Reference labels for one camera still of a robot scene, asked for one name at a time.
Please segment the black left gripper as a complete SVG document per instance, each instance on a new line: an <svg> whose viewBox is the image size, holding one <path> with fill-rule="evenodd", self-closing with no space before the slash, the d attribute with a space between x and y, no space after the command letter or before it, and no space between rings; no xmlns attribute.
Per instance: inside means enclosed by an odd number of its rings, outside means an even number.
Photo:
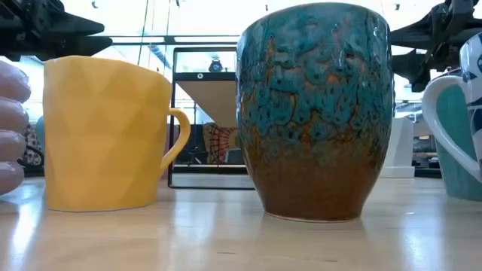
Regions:
<svg viewBox="0 0 482 271"><path fill-rule="evenodd" d="M19 61L21 53L31 53L50 18L50 9L61 11L56 33L86 36L105 30L102 23L63 11L60 0L0 0L0 56ZM56 45L56 55L93 56L111 45L109 37L69 38Z"/></svg>

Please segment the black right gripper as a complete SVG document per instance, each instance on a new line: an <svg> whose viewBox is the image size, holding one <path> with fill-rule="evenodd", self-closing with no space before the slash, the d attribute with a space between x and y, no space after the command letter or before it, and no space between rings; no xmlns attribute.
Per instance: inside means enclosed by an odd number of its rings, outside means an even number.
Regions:
<svg viewBox="0 0 482 271"><path fill-rule="evenodd" d="M482 19L474 17L480 0L444 0L432 12L431 23L413 23L390 32L392 45L432 47L433 68L438 72L459 66L459 51L473 35L482 31ZM430 61L411 52L392 57L392 71L409 81L412 92L422 92L431 80Z"/></svg>

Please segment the white mug blue pattern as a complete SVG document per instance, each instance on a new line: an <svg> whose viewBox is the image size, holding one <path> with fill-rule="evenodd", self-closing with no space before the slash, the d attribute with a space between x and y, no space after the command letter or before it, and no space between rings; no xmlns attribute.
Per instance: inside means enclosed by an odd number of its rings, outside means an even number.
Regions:
<svg viewBox="0 0 482 271"><path fill-rule="evenodd" d="M482 32L469 38L459 52L461 75L446 75L430 81L423 92L423 117L435 139L482 184ZM465 97L476 158L472 159L442 127L436 111L438 97L450 86L460 87Z"/></svg>

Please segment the yellow faceted mug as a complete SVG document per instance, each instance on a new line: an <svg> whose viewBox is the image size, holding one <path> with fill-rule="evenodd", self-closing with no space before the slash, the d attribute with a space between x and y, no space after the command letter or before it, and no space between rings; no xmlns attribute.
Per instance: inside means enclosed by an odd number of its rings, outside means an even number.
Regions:
<svg viewBox="0 0 482 271"><path fill-rule="evenodd" d="M128 62L65 56L44 64L45 189L50 209L134 209L188 143L171 83Z"/></svg>

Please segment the light blue mug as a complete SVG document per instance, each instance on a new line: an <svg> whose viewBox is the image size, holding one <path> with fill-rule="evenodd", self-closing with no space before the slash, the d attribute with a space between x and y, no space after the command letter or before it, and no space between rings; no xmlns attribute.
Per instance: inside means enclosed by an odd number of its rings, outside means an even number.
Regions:
<svg viewBox="0 0 482 271"><path fill-rule="evenodd" d="M42 153L45 153L46 147L45 147L45 131L44 131L44 118L39 117L35 124L35 130L36 130L36 136L37 140L41 146Z"/></svg>

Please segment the lilac ribbed mug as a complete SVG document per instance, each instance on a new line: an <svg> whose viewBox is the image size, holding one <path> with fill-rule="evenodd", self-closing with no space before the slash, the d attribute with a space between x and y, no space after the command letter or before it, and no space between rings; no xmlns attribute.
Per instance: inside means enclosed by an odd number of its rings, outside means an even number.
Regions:
<svg viewBox="0 0 482 271"><path fill-rule="evenodd" d="M23 103L30 95L28 76L0 60L0 196L17 188L24 179L18 160L26 149L23 133L29 117Z"/></svg>

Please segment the teal brown glazed mug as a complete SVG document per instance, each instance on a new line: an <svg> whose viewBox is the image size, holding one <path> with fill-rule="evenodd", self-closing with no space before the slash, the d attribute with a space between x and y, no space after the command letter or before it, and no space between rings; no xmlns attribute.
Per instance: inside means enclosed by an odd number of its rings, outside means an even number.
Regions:
<svg viewBox="0 0 482 271"><path fill-rule="evenodd" d="M360 216L386 158L394 78L389 24L360 5L319 2L268 14L236 47L236 122L267 214Z"/></svg>

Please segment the teal mug white inside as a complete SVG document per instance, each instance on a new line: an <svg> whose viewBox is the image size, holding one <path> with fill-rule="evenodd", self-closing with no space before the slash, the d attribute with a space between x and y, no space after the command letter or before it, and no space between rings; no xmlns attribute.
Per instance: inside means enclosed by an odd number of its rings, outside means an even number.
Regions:
<svg viewBox="0 0 482 271"><path fill-rule="evenodd" d="M465 97L458 86L448 87L440 94L437 113L451 139L475 160ZM459 199L482 201L482 184L460 166L438 141L436 148L447 194Z"/></svg>

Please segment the brown white patterned cloth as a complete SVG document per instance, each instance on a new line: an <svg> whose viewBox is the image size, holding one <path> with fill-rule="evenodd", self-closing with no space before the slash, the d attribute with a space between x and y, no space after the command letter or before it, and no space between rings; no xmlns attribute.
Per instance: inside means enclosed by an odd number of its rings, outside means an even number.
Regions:
<svg viewBox="0 0 482 271"><path fill-rule="evenodd" d="M28 124L23 137L26 143L26 149L22 156L22 161L27 167L43 167L44 166L44 154L42 153L41 146L37 140L35 127Z"/></svg>

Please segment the white plant saucer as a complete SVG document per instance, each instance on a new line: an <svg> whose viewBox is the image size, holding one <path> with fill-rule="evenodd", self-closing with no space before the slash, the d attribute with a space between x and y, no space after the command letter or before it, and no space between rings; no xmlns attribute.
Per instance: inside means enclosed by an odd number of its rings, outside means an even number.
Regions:
<svg viewBox="0 0 482 271"><path fill-rule="evenodd" d="M384 166L380 172L381 178L413 178L413 166Z"/></svg>

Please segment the orange mandala tapestry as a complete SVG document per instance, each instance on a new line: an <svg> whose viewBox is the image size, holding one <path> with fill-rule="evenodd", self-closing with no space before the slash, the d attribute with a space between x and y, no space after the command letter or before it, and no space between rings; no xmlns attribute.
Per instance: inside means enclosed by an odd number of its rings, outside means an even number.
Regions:
<svg viewBox="0 0 482 271"><path fill-rule="evenodd" d="M203 124L203 140L207 152L207 163L224 164L227 151L239 148L239 131L237 127L205 123Z"/></svg>

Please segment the wooden shelf black frame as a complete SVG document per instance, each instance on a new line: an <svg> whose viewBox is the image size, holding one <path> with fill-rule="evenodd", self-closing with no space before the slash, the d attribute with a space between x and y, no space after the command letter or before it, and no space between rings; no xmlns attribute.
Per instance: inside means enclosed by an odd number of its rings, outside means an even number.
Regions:
<svg viewBox="0 0 482 271"><path fill-rule="evenodd" d="M236 127L236 49L233 46L176 47L172 61L171 105L190 121L191 135L174 164L208 165L203 124ZM227 151L224 164L244 165L239 148ZM253 190L248 175L168 174L176 189Z"/></svg>

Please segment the black aluminium table frame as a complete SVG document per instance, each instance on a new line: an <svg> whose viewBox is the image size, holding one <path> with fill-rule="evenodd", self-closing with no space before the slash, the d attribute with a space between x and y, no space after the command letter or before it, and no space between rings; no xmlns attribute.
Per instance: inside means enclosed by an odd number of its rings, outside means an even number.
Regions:
<svg viewBox="0 0 482 271"><path fill-rule="evenodd" d="M223 175L247 175L244 165L185 165L174 164L165 170L166 174L187 173L187 174L223 174ZM416 167L414 176L420 178L442 178L440 169Z"/></svg>

